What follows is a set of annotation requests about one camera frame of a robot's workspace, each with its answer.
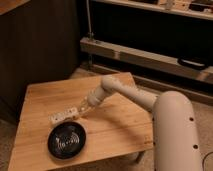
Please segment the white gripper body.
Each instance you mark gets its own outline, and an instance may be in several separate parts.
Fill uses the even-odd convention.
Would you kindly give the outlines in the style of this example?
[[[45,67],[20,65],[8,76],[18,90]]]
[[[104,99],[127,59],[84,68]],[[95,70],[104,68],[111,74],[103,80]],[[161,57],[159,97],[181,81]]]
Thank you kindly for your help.
[[[96,87],[87,95],[87,103],[90,107],[99,106],[110,94],[101,86]]]

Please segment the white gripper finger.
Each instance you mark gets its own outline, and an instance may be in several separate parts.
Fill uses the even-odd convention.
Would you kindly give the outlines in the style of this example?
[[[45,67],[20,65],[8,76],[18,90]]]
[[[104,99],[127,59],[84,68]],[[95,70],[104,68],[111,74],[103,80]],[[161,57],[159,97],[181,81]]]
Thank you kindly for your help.
[[[83,107],[85,107],[85,106],[88,106],[88,99],[87,99],[87,97],[84,97],[83,98],[83,100],[80,102],[80,108],[83,106]]]
[[[92,111],[92,108],[91,107],[89,107],[89,108],[85,108],[85,109],[83,109],[82,108],[82,110],[79,112],[79,114],[80,114],[80,116],[85,116],[85,115],[87,115],[90,111]]]

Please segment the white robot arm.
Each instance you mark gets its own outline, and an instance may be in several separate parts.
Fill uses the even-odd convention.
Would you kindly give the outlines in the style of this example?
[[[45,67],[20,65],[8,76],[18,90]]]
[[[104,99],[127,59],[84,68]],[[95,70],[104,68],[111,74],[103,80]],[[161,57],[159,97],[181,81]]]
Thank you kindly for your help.
[[[155,171],[203,171],[195,114],[188,97],[178,91],[156,95],[105,75],[84,98],[80,111],[85,114],[114,93],[151,111]]]

